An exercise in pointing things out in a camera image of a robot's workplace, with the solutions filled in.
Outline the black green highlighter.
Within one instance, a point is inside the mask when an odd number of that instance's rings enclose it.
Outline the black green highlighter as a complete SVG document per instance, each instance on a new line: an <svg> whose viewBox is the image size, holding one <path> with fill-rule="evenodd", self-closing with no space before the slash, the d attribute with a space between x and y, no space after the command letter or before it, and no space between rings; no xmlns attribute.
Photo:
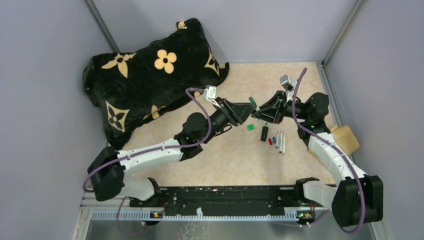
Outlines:
<svg viewBox="0 0 424 240"><path fill-rule="evenodd" d="M268 139L268 131L269 131L268 123L265 122L264 125L263 125L263 127L262 127L261 136L260 136L260 140L262 142L266 142L267 141L267 139Z"/></svg>

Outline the bright green square cap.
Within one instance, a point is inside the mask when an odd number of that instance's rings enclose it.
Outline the bright green square cap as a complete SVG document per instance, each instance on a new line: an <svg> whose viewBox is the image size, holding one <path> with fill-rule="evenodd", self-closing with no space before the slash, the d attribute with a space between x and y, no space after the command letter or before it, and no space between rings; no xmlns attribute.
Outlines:
<svg viewBox="0 0 424 240"><path fill-rule="evenodd" d="M253 123L251 123L251 124L249 124L249 125L247 125L247 130L248 131L252 131L252 130L254 130L256 127L255 127L255 125L253 124Z"/></svg>

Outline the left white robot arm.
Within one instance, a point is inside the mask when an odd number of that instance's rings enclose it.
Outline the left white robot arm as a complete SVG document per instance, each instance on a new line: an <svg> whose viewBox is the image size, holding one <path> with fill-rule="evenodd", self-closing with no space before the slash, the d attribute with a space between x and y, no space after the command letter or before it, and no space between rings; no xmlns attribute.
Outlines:
<svg viewBox="0 0 424 240"><path fill-rule="evenodd" d="M132 175L144 169L167 163L178 163L203 151L202 144L223 134L226 127L242 125L256 110L251 102L232 103L217 98L218 106L209 116L200 112L190 114L182 124L182 131L158 144L135 150L115 150L107 146L87 169L91 192L99 202L119 195L143 201L154 207L160 202L160 188L153 178L136 179Z"/></svg>

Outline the dark green pen cap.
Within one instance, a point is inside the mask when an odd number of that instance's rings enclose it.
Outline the dark green pen cap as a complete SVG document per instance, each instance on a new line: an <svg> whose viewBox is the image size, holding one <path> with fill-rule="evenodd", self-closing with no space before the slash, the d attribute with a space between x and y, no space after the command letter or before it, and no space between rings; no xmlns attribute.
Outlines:
<svg viewBox="0 0 424 240"><path fill-rule="evenodd" d="M252 105L257 104L253 97L250 96L248 99L249 99L249 101L251 102Z"/></svg>

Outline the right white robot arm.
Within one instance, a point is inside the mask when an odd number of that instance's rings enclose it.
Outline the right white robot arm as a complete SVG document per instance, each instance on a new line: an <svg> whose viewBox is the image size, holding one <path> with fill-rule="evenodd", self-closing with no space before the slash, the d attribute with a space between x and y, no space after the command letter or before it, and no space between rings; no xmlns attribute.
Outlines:
<svg viewBox="0 0 424 240"><path fill-rule="evenodd" d="M337 144L325 122L329 103L329 97L321 92L312 94L305 103L292 103L286 92L278 90L252 117L272 124L281 123L285 117L301 119L299 138L333 177L334 187L315 178L298 180L298 189L293 192L297 205L307 206L311 201L322 205L340 227L379 222L384 215L383 181L357 167Z"/></svg>

